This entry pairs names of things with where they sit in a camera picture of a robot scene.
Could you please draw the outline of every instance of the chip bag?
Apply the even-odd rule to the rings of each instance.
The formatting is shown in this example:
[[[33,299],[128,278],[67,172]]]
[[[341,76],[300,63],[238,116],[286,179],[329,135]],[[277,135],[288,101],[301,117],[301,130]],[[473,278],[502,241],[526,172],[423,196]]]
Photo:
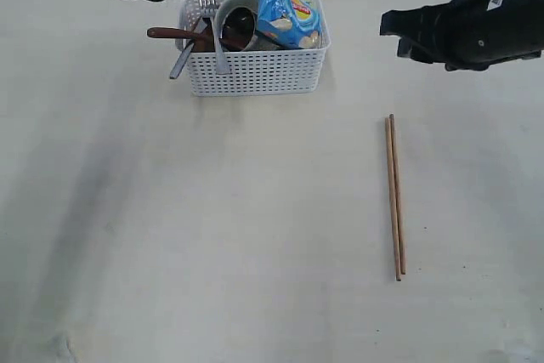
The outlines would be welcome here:
[[[321,45],[321,17],[311,0],[258,0],[257,30],[286,48]]]

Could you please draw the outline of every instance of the table surface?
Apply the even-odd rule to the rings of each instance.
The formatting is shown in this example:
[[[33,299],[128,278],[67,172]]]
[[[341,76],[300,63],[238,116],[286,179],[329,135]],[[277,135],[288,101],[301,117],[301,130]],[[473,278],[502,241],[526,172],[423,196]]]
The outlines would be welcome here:
[[[448,0],[322,1],[315,92],[199,99],[145,37],[180,0],[0,0],[0,361],[543,361],[544,62],[446,73],[377,33]]]

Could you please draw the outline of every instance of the metal fork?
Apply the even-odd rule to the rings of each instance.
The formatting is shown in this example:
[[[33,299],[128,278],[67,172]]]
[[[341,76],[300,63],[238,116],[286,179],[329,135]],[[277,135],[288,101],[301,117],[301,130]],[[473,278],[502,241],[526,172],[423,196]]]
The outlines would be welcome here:
[[[213,44],[215,46],[215,71],[219,75],[230,74],[229,61],[224,55],[221,43],[219,42],[218,29],[215,22],[215,14],[219,9],[219,5],[216,0],[198,0],[201,6],[201,17],[203,19],[209,19],[212,23]]]

